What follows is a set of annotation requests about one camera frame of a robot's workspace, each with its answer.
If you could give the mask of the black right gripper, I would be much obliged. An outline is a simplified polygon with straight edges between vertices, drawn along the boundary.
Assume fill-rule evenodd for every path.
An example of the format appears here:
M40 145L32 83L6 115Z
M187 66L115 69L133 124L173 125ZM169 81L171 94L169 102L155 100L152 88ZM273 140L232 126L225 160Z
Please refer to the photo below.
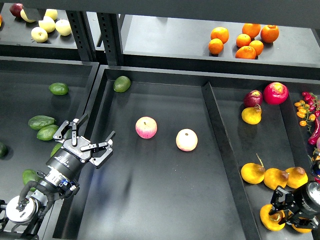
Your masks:
M320 184L310 181L293 191L278 185L270 200L269 215L288 210L286 223L296 230L316 230L320 214Z

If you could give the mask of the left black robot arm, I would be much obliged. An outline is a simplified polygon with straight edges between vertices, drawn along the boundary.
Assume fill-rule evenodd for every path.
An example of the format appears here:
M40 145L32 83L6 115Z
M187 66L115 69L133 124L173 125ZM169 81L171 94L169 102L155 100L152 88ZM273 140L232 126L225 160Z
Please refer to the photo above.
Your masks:
M0 201L1 236L9 240L38 240L38 231L54 203L78 193L80 184L76 177L82 168L91 163L99 169L112 156L116 133L112 131L103 142L92 143L79 135L79 128L87 119L84 114L64 121L53 133L53 139L61 146L46 162L49 171L37 171L38 180L28 181L9 202Z

